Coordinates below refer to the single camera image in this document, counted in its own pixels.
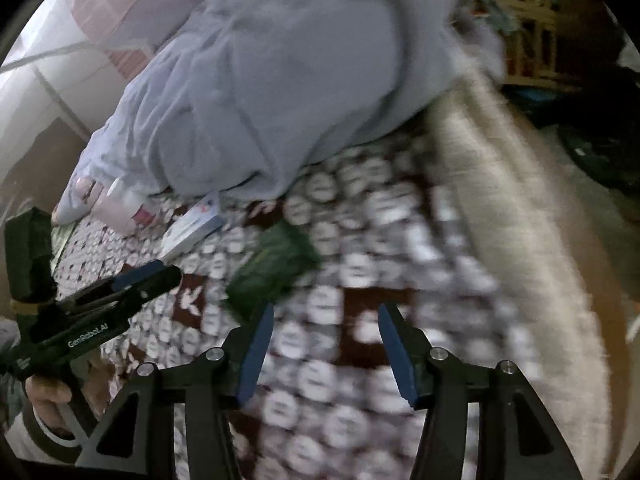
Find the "person's left hand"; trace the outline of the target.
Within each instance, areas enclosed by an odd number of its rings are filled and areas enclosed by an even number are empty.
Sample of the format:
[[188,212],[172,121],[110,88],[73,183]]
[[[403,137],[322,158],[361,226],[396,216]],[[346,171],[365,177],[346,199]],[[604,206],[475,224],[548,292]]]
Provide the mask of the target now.
[[[115,374],[114,364],[102,356],[100,349],[87,354],[87,379],[82,395],[91,411],[100,418],[111,403],[110,381]],[[32,376],[25,382],[25,392],[36,415],[50,431],[61,438],[71,438],[73,431],[66,425],[60,411],[73,399],[72,390],[64,382]]]

